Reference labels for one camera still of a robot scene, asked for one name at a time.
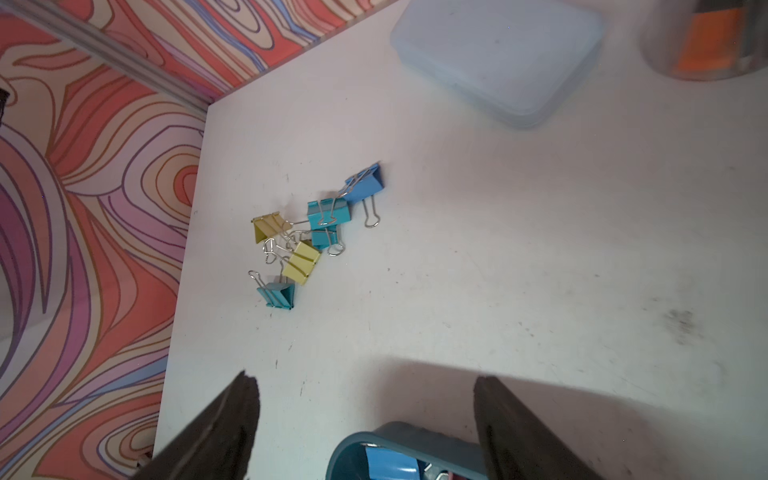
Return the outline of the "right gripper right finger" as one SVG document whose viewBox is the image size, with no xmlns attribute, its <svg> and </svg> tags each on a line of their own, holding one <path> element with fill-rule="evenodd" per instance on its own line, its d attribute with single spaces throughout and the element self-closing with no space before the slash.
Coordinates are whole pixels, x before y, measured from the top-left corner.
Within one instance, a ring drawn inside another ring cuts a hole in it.
<svg viewBox="0 0 768 480">
<path fill-rule="evenodd" d="M 473 408 L 488 478 L 600 478 L 499 378 L 476 379 Z"/>
</svg>

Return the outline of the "dark teal storage tray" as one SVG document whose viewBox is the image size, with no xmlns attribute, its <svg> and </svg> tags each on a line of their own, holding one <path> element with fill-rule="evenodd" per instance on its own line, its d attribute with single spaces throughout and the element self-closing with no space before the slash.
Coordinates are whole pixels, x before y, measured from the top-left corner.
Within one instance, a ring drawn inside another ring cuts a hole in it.
<svg viewBox="0 0 768 480">
<path fill-rule="evenodd" d="M 389 422 L 342 440 L 328 462 L 327 479 L 370 479 L 366 446 L 394 450 L 418 460 L 421 479 L 485 479 L 479 445 L 405 422 Z"/>
</svg>

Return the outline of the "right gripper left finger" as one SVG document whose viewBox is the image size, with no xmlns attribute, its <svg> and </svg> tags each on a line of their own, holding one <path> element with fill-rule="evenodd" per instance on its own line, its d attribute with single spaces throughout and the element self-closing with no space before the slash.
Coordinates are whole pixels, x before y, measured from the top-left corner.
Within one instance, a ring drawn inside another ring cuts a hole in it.
<svg viewBox="0 0 768 480">
<path fill-rule="evenodd" d="M 243 479 L 260 417 L 257 379 L 240 372 L 135 479 Z"/>
</svg>

